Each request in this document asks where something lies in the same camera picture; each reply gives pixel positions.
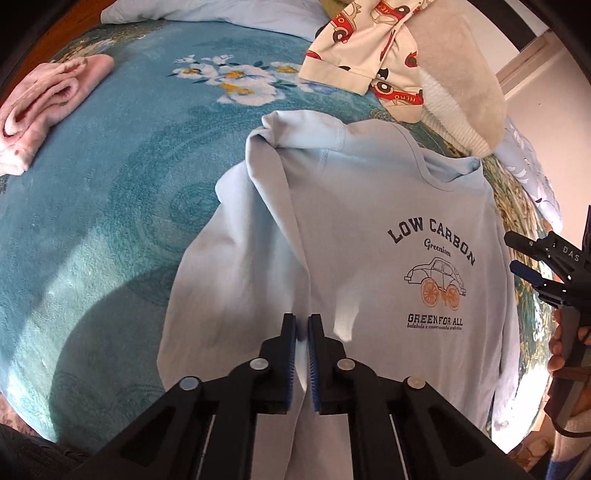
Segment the person's right hand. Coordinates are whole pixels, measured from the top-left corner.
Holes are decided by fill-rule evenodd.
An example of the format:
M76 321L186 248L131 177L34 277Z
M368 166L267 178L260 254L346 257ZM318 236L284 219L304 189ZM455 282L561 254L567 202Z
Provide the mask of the person's right hand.
M571 308L561 308L555 309L553 312L554 322L556 324L556 329L551 337L549 342L549 349L551 353L550 360L548 361L548 371L549 373L555 377L557 372L565 366L566 358L564 354L564 319L563 316L565 313L569 313ZM577 340L579 343L583 344L585 347L590 346L590 327L583 326L578 329L577 331Z

